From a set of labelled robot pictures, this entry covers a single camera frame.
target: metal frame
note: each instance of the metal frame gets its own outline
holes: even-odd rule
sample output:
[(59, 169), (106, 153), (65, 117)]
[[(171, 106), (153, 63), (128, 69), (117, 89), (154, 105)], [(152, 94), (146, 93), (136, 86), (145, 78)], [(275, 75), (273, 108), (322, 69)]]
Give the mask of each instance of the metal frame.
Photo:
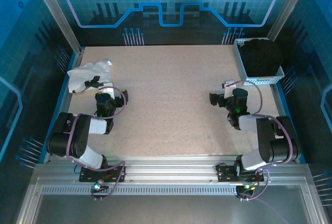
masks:
[(298, 0), (287, 0), (286, 4), (282, 7), (280, 10), (275, 22), (273, 23), (273, 26), (270, 29), (270, 32), (268, 34), (268, 38), (271, 41), (275, 41), (276, 37), (278, 36), (280, 30), (284, 26), (285, 22), (287, 21), (289, 15), (294, 10), (294, 7)]
[[(232, 164), (236, 156), (168, 156), (168, 157), (115, 157), (110, 164), (126, 160), (127, 174), (119, 184), (117, 194), (136, 194), (131, 189), (145, 187), (155, 189), (175, 186), (205, 188), (229, 188), (234, 194), (235, 184), (218, 183), (215, 165)], [(312, 223), (328, 223), (307, 164), (290, 164), (271, 167), (270, 185), (299, 185)], [(74, 173), (73, 163), (51, 156), (49, 164), (36, 166), (25, 195), (17, 224), (31, 224), (36, 215), (40, 196), (43, 194), (89, 194), (91, 183), (80, 183)], [(160, 194), (160, 191), (137, 191), (137, 194)], [(208, 192), (204, 194), (223, 193)]]
[(52, 16), (54, 17), (55, 21), (57, 22), (60, 30), (62, 31), (63, 35), (67, 39), (69, 45), (73, 49), (73, 51), (79, 55), (81, 52), (81, 46), (78, 40), (75, 37), (75, 34), (70, 27), (65, 15), (63, 14), (60, 5), (58, 4), (57, 0), (44, 0), (47, 8), (51, 12)]

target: crumpled white cloth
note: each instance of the crumpled white cloth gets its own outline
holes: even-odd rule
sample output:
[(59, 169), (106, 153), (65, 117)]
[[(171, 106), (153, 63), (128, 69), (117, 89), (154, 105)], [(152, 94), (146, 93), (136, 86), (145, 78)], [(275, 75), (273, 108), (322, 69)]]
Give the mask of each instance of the crumpled white cloth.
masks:
[(76, 67), (68, 71), (69, 83), (68, 89), (70, 93), (75, 91), (76, 93), (82, 91), (88, 91), (97, 89), (89, 87), (86, 89), (85, 82), (91, 81), (95, 76), (100, 76), (98, 82), (110, 82), (110, 65), (111, 61), (107, 59), (101, 59), (96, 63), (88, 62), (84, 66)]

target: wire mesh basket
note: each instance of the wire mesh basket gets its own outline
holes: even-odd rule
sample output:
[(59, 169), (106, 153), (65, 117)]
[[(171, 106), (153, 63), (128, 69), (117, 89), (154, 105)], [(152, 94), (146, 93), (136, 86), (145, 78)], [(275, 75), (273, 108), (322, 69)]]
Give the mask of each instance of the wire mesh basket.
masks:
[(239, 52), (238, 45), (242, 47), (246, 41), (250, 41), (252, 39), (263, 39), (263, 40), (269, 40), (266, 37), (262, 38), (238, 38), (235, 39), (234, 44), (233, 44), (233, 51), (234, 51), (234, 56), (235, 60), (238, 65), (239, 73), (240, 73), (240, 78), (241, 80), (248, 80), (251, 81), (257, 85), (266, 85), (266, 84), (276, 84), (281, 78), (285, 76), (284, 71), (282, 70), (281, 66), (279, 67), (277, 73), (274, 76), (264, 76), (264, 77), (248, 77), (244, 66), (243, 62), (241, 59), (241, 55)]

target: speckled tabletop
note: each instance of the speckled tabletop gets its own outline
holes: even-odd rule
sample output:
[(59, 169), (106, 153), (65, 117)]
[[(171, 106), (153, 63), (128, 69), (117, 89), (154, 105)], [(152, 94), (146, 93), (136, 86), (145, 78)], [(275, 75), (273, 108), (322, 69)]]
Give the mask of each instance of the speckled tabletop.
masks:
[[(114, 86), (126, 88), (129, 103), (114, 119), (109, 135), (89, 135), (88, 145), (106, 156), (237, 155), (258, 148), (257, 135), (237, 131), (227, 111), (211, 106), (209, 92), (225, 80), (239, 80), (231, 45), (87, 47), (82, 65), (112, 61)], [(269, 85), (262, 114), (278, 115)], [(259, 94), (248, 91), (248, 110), (259, 108)], [(96, 111), (96, 91), (74, 94), (70, 113)]]

